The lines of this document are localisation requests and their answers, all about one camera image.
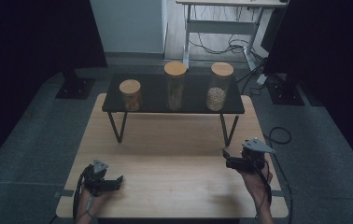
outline wooden table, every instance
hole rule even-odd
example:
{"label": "wooden table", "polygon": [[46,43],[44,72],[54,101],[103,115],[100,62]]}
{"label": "wooden table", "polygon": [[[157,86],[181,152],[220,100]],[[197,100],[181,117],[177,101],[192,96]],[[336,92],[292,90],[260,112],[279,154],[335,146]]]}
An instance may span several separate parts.
{"label": "wooden table", "polygon": [[[107,113],[102,112],[105,98],[104,93],[97,98],[64,187],[74,190],[79,175],[94,159],[109,165],[106,179],[124,175],[120,190],[115,191],[99,217],[255,217],[255,206],[241,175],[225,166],[219,115],[132,113],[129,132],[120,144],[112,135]],[[233,156],[239,155],[246,139],[263,140],[250,99],[243,96],[242,100],[246,113],[226,148]],[[121,123],[122,113],[114,117]],[[227,123],[233,118],[225,115]],[[280,190],[276,174],[271,186]],[[57,216],[72,217],[72,204],[73,197],[62,197]],[[288,215],[283,197],[274,196],[271,208],[274,217]]]}

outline dark wall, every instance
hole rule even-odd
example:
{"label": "dark wall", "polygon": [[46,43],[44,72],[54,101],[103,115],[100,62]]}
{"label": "dark wall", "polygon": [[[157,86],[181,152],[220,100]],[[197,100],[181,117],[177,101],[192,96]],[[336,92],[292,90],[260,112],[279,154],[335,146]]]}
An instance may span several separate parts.
{"label": "dark wall", "polygon": [[264,70],[275,72],[305,82],[353,149],[353,0],[290,0]]}
{"label": "dark wall", "polygon": [[89,0],[0,0],[0,147],[49,77],[81,67],[106,67]]}

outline container with grains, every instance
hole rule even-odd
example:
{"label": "container with grains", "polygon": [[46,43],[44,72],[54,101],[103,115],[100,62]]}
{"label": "container with grains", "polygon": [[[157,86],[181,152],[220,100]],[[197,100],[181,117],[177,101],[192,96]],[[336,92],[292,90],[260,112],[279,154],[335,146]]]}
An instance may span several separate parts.
{"label": "container with grains", "polygon": [[228,63],[214,63],[211,66],[212,74],[206,95],[206,107],[212,111],[219,111],[223,108],[233,67]]}

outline human hand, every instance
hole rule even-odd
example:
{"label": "human hand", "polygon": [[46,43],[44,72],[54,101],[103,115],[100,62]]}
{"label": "human hand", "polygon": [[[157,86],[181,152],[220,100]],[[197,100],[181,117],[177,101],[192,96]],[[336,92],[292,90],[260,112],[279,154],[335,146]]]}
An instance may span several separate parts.
{"label": "human hand", "polygon": [[88,189],[82,187],[78,204],[77,224],[88,224],[101,210],[104,203],[112,196],[113,191],[102,192],[94,197]]}
{"label": "human hand", "polygon": [[[247,191],[252,196],[255,203],[256,211],[260,224],[271,224],[273,223],[272,214],[270,211],[270,203],[267,200],[266,188],[258,174],[249,174],[244,171],[236,170],[244,179]],[[264,176],[268,176],[268,183],[270,184],[273,174],[268,168],[261,170]]]}

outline gray carpet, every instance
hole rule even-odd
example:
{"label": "gray carpet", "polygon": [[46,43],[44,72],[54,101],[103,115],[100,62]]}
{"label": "gray carpet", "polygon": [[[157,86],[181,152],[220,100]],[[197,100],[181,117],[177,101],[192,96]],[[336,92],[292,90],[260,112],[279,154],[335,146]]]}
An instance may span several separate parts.
{"label": "gray carpet", "polygon": [[[0,149],[0,223],[49,223],[58,203],[54,194],[64,188],[95,99],[106,92],[112,74],[162,73],[164,63],[121,59],[113,60],[109,70],[79,69],[80,77],[96,79],[87,100],[55,99],[64,82],[60,74],[44,83],[28,107],[32,117],[21,116]],[[203,66],[207,69],[208,63],[193,63],[190,72],[203,73]],[[235,67],[237,78],[247,73],[244,65]],[[304,97],[303,106],[273,105],[265,88],[250,89],[256,87],[257,77],[249,80],[245,94],[260,93],[251,97],[263,132],[283,127],[292,136],[288,144],[273,143],[291,223],[353,223],[353,151],[330,115]],[[239,83],[240,89],[246,81]],[[288,139],[282,131],[272,137]],[[288,222],[288,217],[275,220]],[[72,223],[72,219],[56,218],[53,223]],[[243,218],[240,223],[256,221]]]}

